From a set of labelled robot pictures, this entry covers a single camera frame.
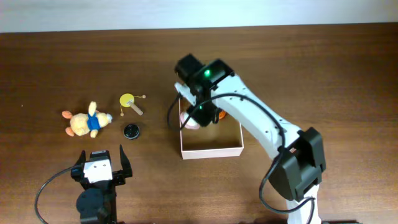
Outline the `tan plush bunny blue scarf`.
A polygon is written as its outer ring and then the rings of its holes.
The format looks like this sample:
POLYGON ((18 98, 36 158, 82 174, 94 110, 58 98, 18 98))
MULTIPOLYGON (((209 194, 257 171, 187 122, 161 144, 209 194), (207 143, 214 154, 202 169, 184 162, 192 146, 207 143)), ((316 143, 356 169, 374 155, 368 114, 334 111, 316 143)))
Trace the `tan plush bunny blue scarf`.
POLYGON ((70 111, 63 111, 62 116, 70 121, 69 127, 65 128, 65 132, 71 137, 89 134, 91 138, 95 138, 100 129, 113 121, 113 117, 109 113, 102 113, 97 110, 95 101, 90 102, 87 114, 72 114, 70 111))

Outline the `white cardboard box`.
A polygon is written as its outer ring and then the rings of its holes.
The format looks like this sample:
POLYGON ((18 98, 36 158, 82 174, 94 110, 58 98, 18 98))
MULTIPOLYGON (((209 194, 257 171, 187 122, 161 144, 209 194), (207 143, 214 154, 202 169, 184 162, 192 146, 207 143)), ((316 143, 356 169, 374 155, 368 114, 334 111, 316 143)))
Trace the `white cardboard box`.
POLYGON ((242 126, 229 115, 205 128, 180 131, 180 152, 184 160, 238 157, 243 149, 242 126))

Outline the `yellow rattle drum toy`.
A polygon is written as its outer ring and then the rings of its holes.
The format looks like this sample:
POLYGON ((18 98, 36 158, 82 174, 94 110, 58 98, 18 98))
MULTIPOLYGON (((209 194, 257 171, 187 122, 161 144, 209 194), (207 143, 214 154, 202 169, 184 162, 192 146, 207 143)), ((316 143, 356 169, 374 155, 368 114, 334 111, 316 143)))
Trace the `yellow rattle drum toy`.
POLYGON ((147 98, 146 95, 142 95, 142 96, 134 96, 130 93, 125 93, 123 94, 120 99, 120 109, 121 109, 121 113, 120 116, 124 116, 123 113, 123 108, 132 108, 139 116, 142 116, 144 114, 144 112, 135 104, 135 99, 136 98, 142 98, 145 99, 147 98))

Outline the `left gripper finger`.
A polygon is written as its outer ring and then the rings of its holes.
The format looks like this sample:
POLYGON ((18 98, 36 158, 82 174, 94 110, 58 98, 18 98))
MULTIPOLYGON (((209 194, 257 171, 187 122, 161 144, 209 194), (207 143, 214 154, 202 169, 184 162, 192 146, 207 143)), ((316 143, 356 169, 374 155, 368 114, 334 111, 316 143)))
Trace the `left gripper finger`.
POLYGON ((131 168, 131 163, 129 159, 127 158, 127 155, 124 152, 123 146, 119 146, 119 152, 120 152, 120 160, 121 160, 121 166, 123 170, 123 176, 125 178, 132 177, 132 168, 131 168))
POLYGON ((82 150, 78 160, 75 163, 75 165, 76 166, 83 166, 85 164, 85 162, 86 162, 86 152, 85 152, 85 150, 82 150))

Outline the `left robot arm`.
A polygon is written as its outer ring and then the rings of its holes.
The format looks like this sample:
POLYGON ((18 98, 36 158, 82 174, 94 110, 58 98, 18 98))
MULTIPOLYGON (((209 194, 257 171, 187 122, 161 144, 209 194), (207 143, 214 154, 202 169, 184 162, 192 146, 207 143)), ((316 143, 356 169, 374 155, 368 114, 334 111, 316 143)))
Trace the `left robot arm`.
POLYGON ((82 151, 71 178, 83 187, 76 200, 80 222, 86 224, 118 223, 116 187, 132 177, 132 168, 123 147, 119 147, 121 170, 113 171, 109 151, 95 151, 86 159, 82 151))

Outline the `orange lattice ball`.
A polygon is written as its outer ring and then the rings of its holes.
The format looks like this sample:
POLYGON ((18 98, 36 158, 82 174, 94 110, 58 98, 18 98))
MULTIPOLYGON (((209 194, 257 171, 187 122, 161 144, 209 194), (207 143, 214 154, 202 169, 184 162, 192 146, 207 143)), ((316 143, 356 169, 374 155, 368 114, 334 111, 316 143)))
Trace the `orange lattice ball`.
POLYGON ((218 114, 219 119, 223 119, 227 115, 226 111, 221 110, 218 114))

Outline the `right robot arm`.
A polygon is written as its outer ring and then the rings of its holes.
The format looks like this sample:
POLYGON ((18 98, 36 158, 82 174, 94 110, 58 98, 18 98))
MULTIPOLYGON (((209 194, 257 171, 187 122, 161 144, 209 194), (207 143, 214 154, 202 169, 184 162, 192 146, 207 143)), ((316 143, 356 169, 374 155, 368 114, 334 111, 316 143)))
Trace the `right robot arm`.
POLYGON ((176 99, 190 107, 180 115, 180 128, 204 128, 225 111, 254 136, 272 159, 259 186, 268 210, 286 214, 288 223, 321 223, 317 195, 326 169, 321 134, 301 130, 263 103, 224 61, 201 63, 192 54, 181 58, 174 72, 176 99))

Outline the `pink duck toy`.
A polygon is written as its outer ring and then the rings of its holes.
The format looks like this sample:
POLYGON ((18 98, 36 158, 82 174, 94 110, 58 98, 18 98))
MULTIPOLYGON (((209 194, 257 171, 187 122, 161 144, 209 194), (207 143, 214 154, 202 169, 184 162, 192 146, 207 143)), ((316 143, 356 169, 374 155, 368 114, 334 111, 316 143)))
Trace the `pink duck toy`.
MULTIPOLYGON (((188 118, 188 113, 187 112, 182 112, 180 114, 180 122, 181 122, 181 124, 184 124, 185 121, 187 120, 187 118, 188 118)), ((199 129, 200 125, 193 118, 190 118, 187 121, 187 123, 185 124, 184 128, 186 128, 186 129, 199 129)))

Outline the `black round cap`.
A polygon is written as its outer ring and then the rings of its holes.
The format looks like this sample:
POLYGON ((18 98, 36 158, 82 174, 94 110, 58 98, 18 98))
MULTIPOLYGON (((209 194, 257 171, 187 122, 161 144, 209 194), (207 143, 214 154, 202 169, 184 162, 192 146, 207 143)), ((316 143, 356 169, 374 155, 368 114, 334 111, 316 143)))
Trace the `black round cap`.
POLYGON ((136 124, 128 124, 123 130, 124 137, 130 140, 137 139, 140 135, 140 128, 136 124))

